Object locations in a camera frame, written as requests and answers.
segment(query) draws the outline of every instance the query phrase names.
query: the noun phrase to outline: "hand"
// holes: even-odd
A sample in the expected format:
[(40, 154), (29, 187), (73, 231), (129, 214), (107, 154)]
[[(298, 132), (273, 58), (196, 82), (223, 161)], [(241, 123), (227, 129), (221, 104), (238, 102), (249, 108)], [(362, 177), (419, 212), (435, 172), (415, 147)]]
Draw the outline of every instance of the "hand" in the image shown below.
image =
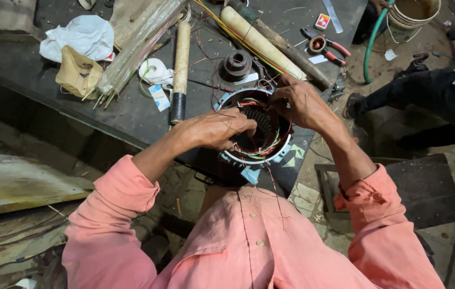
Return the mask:
[(310, 128), (320, 134), (341, 124), (311, 84), (289, 74), (281, 75), (276, 91), (270, 96), (270, 105), (301, 128)]
[(383, 8), (391, 8), (391, 5), (386, 0), (370, 0), (370, 2), (372, 2), (372, 4), (375, 6), (375, 9), (377, 9), (378, 15), (381, 14)]
[(211, 111), (203, 115), (178, 123), (172, 130), (181, 135), (183, 143), (190, 149), (205, 147), (216, 150), (233, 150), (233, 142), (229, 138), (245, 131), (250, 136), (256, 132), (257, 123), (240, 113), (238, 108)]

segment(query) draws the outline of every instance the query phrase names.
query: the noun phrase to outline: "white bucket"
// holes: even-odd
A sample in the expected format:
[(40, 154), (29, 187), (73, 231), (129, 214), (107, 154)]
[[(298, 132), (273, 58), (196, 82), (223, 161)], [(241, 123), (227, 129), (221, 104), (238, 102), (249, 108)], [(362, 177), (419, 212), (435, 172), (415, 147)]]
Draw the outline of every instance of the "white bucket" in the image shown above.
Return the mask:
[(441, 0), (396, 0), (386, 19), (395, 43), (410, 41), (442, 6)]

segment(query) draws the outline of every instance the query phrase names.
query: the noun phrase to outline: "man's right hand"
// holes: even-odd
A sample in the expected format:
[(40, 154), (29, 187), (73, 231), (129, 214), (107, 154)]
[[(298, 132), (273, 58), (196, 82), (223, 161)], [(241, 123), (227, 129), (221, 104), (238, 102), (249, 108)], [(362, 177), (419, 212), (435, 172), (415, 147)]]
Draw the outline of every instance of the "man's right hand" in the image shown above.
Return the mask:
[(270, 105), (278, 114), (301, 128), (310, 128), (324, 135), (331, 129), (343, 128), (342, 121), (320, 98), (313, 86), (289, 74), (281, 75)]

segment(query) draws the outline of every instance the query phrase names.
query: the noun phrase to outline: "pink shirt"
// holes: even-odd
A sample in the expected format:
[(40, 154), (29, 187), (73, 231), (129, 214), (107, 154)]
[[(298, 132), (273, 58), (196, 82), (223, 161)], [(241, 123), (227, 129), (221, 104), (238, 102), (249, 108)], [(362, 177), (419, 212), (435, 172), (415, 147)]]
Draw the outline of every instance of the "pink shirt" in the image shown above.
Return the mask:
[(124, 156), (95, 187), (65, 231), (71, 289), (443, 288), (382, 165), (336, 200), (356, 233), (349, 259), (325, 246), (292, 203), (246, 187), (200, 218), (159, 275), (129, 228), (136, 211), (153, 206), (158, 183)]

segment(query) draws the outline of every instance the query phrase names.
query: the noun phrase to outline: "brown paper bag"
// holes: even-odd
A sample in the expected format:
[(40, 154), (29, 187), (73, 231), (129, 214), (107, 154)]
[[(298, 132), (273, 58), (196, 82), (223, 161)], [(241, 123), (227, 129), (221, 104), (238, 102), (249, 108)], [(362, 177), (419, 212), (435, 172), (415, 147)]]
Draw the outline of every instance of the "brown paper bag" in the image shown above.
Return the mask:
[(69, 45), (62, 48), (62, 65), (56, 82), (73, 95), (83, 98), (94, 89), (102, 76), (102, 67), (95, 61), (76, 52)]

